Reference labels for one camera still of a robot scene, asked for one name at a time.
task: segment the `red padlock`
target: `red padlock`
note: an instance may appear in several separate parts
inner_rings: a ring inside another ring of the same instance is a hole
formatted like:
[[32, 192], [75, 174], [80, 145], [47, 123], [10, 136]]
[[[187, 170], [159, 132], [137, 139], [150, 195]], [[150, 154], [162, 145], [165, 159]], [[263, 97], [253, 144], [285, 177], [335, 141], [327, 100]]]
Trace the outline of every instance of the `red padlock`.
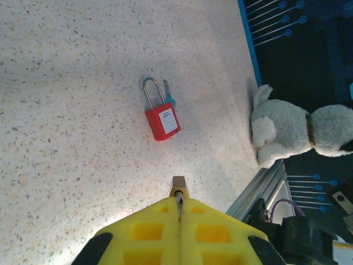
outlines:
[[[156, 108], [153, 108], [151, 100], [149, 99], [149, 96], [146, 90], [146, 83], [149, 80], [153, 81], [156, 84], [156, 87], [158, 89], [159, 95], [161, 96], [161, 100], [163, 103], [162, 105]], [[171, 102], [165, 103], [161, 88], [158, 82], [154, 78], [147, 77], [143, 81], [142, 87], [143, 87], [143, 91], [146, 94], [148, 103], [151, 106], [151, 109], [147, 110], [145, 114], [146, 114], [148, 123], [152, 129], [154, 139], [156, 141], [163, 141], [172, 137], [174, 134], [176, 134], [178, 131], [181, 130], [181, 127], [179, 125], [178, 118], [175, 115], [175, 110], [172, 103]]]

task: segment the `metal shackle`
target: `metal shackle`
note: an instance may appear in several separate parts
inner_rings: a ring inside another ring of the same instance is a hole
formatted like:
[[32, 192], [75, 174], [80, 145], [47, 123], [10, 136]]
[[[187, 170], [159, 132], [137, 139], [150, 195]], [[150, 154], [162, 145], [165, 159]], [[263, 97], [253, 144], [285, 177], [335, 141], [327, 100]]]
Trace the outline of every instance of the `metal shackle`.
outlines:
[[149, 96], [148, 96], [148, 93], [147, 93], [147, 89], [146, 89], [146, 83], [147, 83], [147, 81], [149, 81], [149, 80], [151, 80], [154, 84], [156, 84], [156, 87], [157, 87], [157, 89], [158, 89], [158, 92], [159, 92], [159, 95], [160, 95], [160, 97], [161, 97], [161, 100], [162, 100], [162, 103], [163, 103], [163, 104], [165, 104], [165, 100], [164, 100], [164, 98], [163, 98], [163, 94], [162, 94], [162, 91], [161, 91], [161, 87], [159, 86], [157, 80], [155, 80], [153, 77], [147, 77], [145, 80], [143, 80], [142, 87], [143, 87], [143, 91], [145, 92], [145, 95], [146, 95], [146, 97], [147, 97], [149, 106], [151, 106], [151, 109], [153, 109], [151, 100], [149, 99]]

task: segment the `stuffed animal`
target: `stuffed animal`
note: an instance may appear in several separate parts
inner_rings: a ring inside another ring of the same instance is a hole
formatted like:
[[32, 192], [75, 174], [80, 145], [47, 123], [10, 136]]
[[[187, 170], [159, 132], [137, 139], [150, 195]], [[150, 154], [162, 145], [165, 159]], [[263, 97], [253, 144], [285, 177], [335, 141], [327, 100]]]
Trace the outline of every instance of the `stuffed animal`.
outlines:
[[261, 167], [315, 149], [336, 157], [353, 153], [353, 104], [329, 105], [312, 114], [289, 102], [270, 99], [263, 85], [254, 97], [251, 114], [253, 145]]

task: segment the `padlock label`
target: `padlock label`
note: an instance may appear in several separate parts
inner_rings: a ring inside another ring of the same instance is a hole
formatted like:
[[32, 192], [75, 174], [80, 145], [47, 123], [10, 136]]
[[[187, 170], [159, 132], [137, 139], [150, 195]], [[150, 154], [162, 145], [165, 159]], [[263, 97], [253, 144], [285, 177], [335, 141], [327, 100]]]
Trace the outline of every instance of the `padlock label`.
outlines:
[[178, 128], [178, 124], [174, 117], [172, 109], [169, 108], [161, 112], [159, 114], [159, 118], [161, 119], [165, 134], [168, 134]]

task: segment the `terrazzo floor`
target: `terrazzo floor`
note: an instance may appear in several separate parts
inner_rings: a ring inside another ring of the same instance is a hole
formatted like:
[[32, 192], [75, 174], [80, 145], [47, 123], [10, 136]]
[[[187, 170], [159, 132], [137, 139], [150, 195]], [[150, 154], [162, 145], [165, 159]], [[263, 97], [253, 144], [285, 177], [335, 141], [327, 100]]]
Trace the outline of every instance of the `terrazzo floor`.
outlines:
[[[237, 1], [4, 0], [0, 14], [1, 264], [70, 264], [174, 175], [226, 211], [257, 173]], [[183, 129], [164, 142], [147, 76], [177, 103]]]

